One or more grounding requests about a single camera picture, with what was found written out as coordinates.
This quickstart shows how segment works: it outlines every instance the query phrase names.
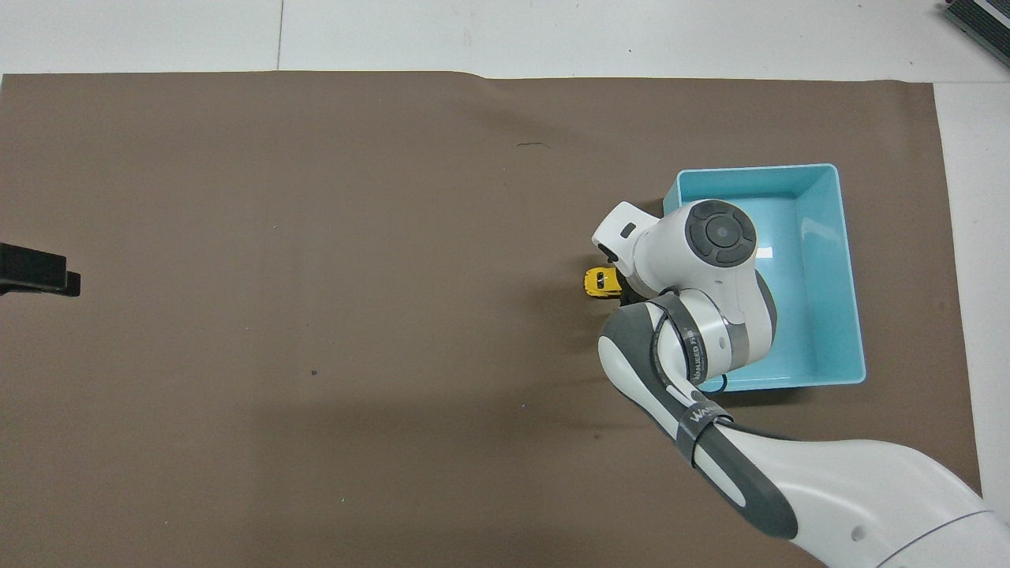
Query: black clamp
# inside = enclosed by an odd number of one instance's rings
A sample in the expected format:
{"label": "black clamp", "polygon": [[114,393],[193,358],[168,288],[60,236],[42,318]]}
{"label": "black clamp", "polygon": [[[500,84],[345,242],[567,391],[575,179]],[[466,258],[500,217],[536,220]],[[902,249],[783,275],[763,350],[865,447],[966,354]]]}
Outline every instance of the black clamp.
{"label": "black clamp", "polygon": [[67,257],[0,243],[0,296],[7,292],[81,295],[81,275],[67,272]]}

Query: yellow toy car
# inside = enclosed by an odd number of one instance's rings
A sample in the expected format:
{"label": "yellow toy car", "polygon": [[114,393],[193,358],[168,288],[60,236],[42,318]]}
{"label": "yellow toy car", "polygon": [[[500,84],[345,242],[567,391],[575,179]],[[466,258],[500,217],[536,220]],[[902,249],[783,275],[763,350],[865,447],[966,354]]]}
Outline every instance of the yellow toy car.
{"label": "yellow toy car", "polygon": [[617,269],[613,267],[598,266],[586,271],[583,287],[594,298],[621,297],[621,284],[617,281]]}

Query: black strap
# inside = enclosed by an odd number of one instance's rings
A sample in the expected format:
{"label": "black strap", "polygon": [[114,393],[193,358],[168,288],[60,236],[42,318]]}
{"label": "black strap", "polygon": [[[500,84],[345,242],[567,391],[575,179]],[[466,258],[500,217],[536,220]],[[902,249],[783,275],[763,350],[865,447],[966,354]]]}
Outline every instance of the black strap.
{"label": "black strap", "polygon": [[718,418],[732,420],[733,417],[725,408],[715,402],[705,398],[688,406],[681,416],[680,428],[677,432],[677,449],[681,455],[695,467],[694,448],[698,445],[698,437],[702,431],[709,427]]}
{"label": "black strap", "polygon": [[[702,341],[701,329],[698,328],[698,323],[695,322],[694,317],[691,316],[691,312],[688,311],[684,302],[673,292],[652,298],[648,302],[664,311],[666,314],[665,319],[670,321],[670,325],[677,332],[677,336],[681,340],[688,382],[693,385],[705,382],[705,378],[708,376],[708,355],[705,353],[705,342]],[[661,319],[660,324],[655,328],[655,334],[652,336],[652,364],[660,371],[660,376],[669,382],[659,361],[658,346],[663,323],[664,320]]]}

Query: black object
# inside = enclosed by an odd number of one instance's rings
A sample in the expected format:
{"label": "black object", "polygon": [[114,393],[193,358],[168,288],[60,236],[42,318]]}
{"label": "black object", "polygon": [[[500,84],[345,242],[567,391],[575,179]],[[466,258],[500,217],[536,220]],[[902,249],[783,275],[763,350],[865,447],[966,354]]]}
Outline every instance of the black object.
{"label": "black object", "polygon": [[758,235],[746,213],[715,199],[691,208],[685,233],[694,254],[719,268],[732,268],[750,258]]}
{"label": "black object", "polygon": [[0,296],[7,292],[81,295],[81,275],[67,272],[67,257],[0,243]]}
{"label": "black object", "polygon": [[954,0],[943,15],[1010,66],[1010,0]]}

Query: black label band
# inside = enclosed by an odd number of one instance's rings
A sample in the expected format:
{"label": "black label band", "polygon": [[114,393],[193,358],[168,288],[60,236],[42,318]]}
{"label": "black label band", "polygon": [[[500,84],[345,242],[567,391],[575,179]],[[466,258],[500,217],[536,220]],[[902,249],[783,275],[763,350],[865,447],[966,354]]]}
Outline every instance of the black label band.
{"label": "black label band", "polygon": [[[687,379],[693,385],[699,385],[708,378],[708,356],[705,353],[705,342],[702,341],[701,329],[695,322],[691,312],[681,301],[681,298],[668,292],[662,296],[648,300],[649,303],[659,306],[667,314],[670,324],[677,332],[684,348],[684,363],[687,366]],[[656,329],[653,342],[659,343],[660,330]]]}

